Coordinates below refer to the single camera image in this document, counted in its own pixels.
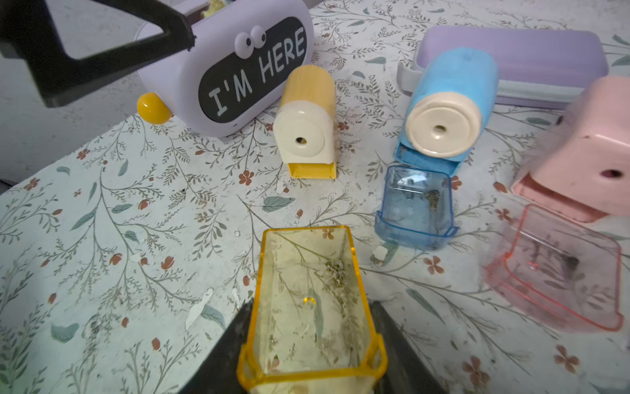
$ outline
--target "yellow pencil sharpener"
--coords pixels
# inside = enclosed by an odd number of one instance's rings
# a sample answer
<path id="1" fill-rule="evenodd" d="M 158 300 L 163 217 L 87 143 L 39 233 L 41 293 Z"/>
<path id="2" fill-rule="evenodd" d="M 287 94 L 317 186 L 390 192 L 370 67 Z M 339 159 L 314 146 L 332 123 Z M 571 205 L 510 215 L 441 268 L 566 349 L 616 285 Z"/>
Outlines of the yellow pencil sharpener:
<path id="1" fill-rule="evenodd" d="M 312 64 L 293 70 L 273 123 L 278 150 L 293 178 L 337 177 L 335 118 L 330 74 Z"/>
<path id="2" fill-rule="evenodd" d="M 252 394 L 367 394 L 387 369 L 350 229 L 268 229 L 236 375 Z"/>

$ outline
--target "blue pencil sharpener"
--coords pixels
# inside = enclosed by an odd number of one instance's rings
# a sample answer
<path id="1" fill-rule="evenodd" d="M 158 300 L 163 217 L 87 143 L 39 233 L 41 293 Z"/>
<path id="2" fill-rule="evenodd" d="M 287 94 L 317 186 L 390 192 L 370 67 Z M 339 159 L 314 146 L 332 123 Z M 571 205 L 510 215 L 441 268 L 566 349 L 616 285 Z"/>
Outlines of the blue pencil sharpener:
<path id="1" fill-rule="evenodd" d="M 472 48 L 440 54 L 411 97 L 396 161 L 454 176 L 488 123 L 498 67 Z"/>
<path id="2" fill-rule="evenodd" d="M 445 173 L 391 166 L 376 233 L 387 241 L 420 250 L 437 250 L 457 233 L 450 177 Z"/>

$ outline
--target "lavender pencil case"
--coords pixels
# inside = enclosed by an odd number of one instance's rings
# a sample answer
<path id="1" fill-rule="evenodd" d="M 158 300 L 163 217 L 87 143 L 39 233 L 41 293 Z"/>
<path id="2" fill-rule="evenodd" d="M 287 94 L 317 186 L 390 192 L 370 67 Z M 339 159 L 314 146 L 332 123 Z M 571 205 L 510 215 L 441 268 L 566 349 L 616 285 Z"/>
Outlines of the lavender pencil case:
<path id="1" fill-rule="evenodd" d="M 398 86 L 414 92 L 431 61 L 460 47 L 494 58 L 500 79 L 497 104 L 562 109 L 592 81 L 608 75 L 604 50 L 592 32 L 435 26 L 418 45 L 411 67 L 398 64 Z"/>

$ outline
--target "pink transparent container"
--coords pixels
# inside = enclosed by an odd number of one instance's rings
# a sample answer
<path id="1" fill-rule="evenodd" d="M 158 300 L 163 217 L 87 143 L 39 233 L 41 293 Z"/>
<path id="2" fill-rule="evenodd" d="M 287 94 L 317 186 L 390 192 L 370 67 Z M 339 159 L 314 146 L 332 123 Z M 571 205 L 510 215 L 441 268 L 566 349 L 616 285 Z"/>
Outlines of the pink transparent container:
<path id="1" fill-rule="evenodd" d="M 621 329 L 621 247 L 615 240 L 534 205 L 501 233 L 482 273 L 512 305 L 566 332 Z"/>

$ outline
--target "black label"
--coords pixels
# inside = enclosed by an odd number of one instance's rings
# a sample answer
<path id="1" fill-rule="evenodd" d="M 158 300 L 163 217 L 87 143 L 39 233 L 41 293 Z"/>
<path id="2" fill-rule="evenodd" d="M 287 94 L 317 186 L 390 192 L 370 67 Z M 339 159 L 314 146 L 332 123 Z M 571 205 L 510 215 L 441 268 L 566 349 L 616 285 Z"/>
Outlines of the black label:
<path id="1" fill-rule="evenodd" d="M 247 59 L 233 52 L 201 78 L 199 105 L 214 122 L 238 118 L 304 62 L 306 31 L 299 19 L 284 19 L 265 33 L 265 44 Z"/>

